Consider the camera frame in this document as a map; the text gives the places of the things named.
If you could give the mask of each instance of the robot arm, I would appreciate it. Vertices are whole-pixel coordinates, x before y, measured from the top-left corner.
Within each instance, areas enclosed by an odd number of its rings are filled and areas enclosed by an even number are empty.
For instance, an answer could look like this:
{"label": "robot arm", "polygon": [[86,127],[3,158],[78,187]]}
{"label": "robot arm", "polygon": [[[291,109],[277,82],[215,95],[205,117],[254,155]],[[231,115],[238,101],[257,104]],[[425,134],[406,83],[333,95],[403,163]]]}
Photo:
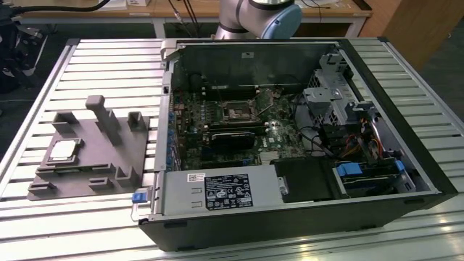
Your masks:
{"label": "robot arm", "polygon": [[217,39],[286,39],[302,23],[295,0],[222,0]]}

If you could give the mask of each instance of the black cable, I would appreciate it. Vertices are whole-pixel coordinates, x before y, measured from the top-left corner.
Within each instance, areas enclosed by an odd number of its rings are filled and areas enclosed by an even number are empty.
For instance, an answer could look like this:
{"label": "black cable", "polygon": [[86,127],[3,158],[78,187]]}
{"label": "black cable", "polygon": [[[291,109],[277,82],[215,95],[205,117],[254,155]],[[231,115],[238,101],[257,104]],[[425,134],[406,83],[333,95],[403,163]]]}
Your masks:
{"label": "black cable", "polygon": [[190,19],[194,23],[194,29],[195,29],[195,34],[197,34],[197,37],[201,37],[199,33],[198,33],[198,24],[197,24],[197,18],[194,18],[194,14],[193,14],[193,11],[191,9],[189,8],[189,4],[187,4],[187,1],[183,0],[183,3],[185,3],[185,6],[186,6],[186,9],[187,9],[187,12],[189,12],[189,16],[190,16]]}
{"label": "black cable", "polygon": [[322,23],[322,11],[321,11],[321,9],[331,9],[331,7],[321,7],[319,3],[317,3],[314,0],[310,0],[310,1],[311,1],[313,3],[315,3],[317,7],[309,5],[309,4],[306,3],[306,1],[302,0],[303,4],[305,4],[307,7],[318,8],[318,10],[319,10],[319,23]]}
{"label": "black cable", "polygon": [[327,156],[330,156],[335,159],[342,159],[338,155],[334,154],[334,152],[323,144],[321,144],[314,139],[311,139],[306,134],[303,134],[303,132],[301,132],[301,134],[302,134],[302,137],[305,137],[314,145],[317,145],[318,147],[321,147],[325,150]]}
{"label": "black cable", "polygon": [[189,4],[189,7],[190,7],[190,10],[193,11],[195,24],[197,24],[197,29],[198,29],[198,31],[201,33],[201,25],[198,24],[197,14],[195,14],[194,7],[193,7],[193,4],[191,4],[190,0],[187,0],[187,4]]}
{"label": "black cable", "polygon": [[173,1],[169,0],[169,2],[170,2],[170,4],[171,4],[171,7],[173,7],[174,15],[177,16],[177,19],[178,19],[178,21],[181,22],[181,24],[185,26],[185,29],[186,29],[186,32],[187,32],[189,36],[193,38],[194,36],[193,36],[193,34],[191,34],[190,30],[189,30],[189,27],[187,27],[185,21],[182,20],[182,16],[181,16],[179,10],[178,10],[178,8],[175,7]]}
{"label": "black cable", "polygon": [[37,6],[37,7],[14,7],[13,14],[21,15],[29,12],[37,11],[66,11],[66,12],[93,12],[99,10],[106,4],[109,4],[110,0],[102,1],[101,4],[93,7],[62,7],[62,6]]}

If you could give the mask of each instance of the wooden desk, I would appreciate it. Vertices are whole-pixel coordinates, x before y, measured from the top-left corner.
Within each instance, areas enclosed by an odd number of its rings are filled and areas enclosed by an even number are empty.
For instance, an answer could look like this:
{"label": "wooden desk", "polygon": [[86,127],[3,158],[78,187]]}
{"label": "wooden desk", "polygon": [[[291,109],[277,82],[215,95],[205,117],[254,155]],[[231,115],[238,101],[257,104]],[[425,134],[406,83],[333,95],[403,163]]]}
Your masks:
{"label": "wooden desk", "polygon": [[361,36],[386,36],[417,70],[464,16],[464,0],[366,0],[375,14]]}
{"label": "wooden desk", "polygon": [[[98,0],[13,0],[15,5],[65,5],[71,7],[90,7]],[[191,22],[183,2],[173,0],[186,20]],[[191,0],[199,22],[219,22],[219,0]],[[303,8],[303,23],[349,23],[347,37],[357,37],[363,28],[371,11],[362,10],[354,0],[342,0],[338,4],[325,5],[330,9]],[[90,13],[43,11],[25,14],[23,23],[61,24],[61,23],[151,23],[157,37],[166,38],[165,24],[178,23],[169,0],[153,0],[147,7],[129,6],[129,10],[97,11]]]}
{"label": "wooden desk", "polygon": [[[63,5],[67,7],[91,7],[98,0],[13,0],[15,5],[23,7],[33,5]],[[147,7],[129,5],[127,10],[95,11],[95,12],[62,12],[42,11],[26,13],[23,23],[31,24],[61,24],[61,23],[154,23],[155,2],[153,0]]]}
{"label": "wooden desk", "polygon": [[[218,23],[219,22],[219,1],[221,0],[190,0],[193,8],[198,17],[199,23]],[[189,12],[183,1],[173,0],[182,17],[186,22],[191,22]],[[373,11],[362,10],[355,4],[354,0],[342,0],[338,4],[325,5],[330,9],[321,9],[322,19],[319,17],[319,8],[302,8],[303,23],[350,23],[351,26],[347,31],[347,37],[357,37],[363,28],[367,17],[373,15]],[[154,25],[157,35],[166,38],[165,24],[179,22],[173,12],[173,7],[169,0],[157,0],[155,4]]]}

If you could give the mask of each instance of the aluminum extrusion table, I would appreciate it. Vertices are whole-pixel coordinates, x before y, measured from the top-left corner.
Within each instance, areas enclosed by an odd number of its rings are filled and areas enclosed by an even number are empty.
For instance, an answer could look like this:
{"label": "aluminum extrusion table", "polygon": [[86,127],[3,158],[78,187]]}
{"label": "aluminum extrusion table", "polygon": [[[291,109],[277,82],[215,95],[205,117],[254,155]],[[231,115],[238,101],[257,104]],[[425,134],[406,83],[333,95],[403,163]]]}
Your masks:
{"label": "aluminum extrusion table", "polygon": [[[161,39],[70,41],[0,164],[0,260],[435,260],[464,254],[464,126],[389,43],[351,40],[461,195],[383,228],[191,252],[163,252],[131,218],[131,194],[26,199],[57,111],[81,119],[89,95],[117,116],[151,117],[145,186],[154,181],[162,93]],[[141,209],[150,211],[149,206]]]}

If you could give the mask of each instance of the warning symbols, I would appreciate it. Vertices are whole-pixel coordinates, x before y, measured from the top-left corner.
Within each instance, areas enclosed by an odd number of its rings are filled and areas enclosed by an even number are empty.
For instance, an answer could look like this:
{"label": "warning symbols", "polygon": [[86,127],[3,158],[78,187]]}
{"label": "warning symbols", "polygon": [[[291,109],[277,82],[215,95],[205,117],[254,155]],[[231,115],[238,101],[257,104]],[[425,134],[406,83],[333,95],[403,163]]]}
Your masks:
{"label": "warning symbols", "polygon": [[254,206],[249,174],[205,177],[209,210]]}
{"label": "warning symbols", "polygon": [[217,198],[227,197],[227,189],[217,190]]}
{"label": "warning symbols", "polygon": [[206,198],[217,198],[215,191],[209,191],[207,194],[206,194]]}

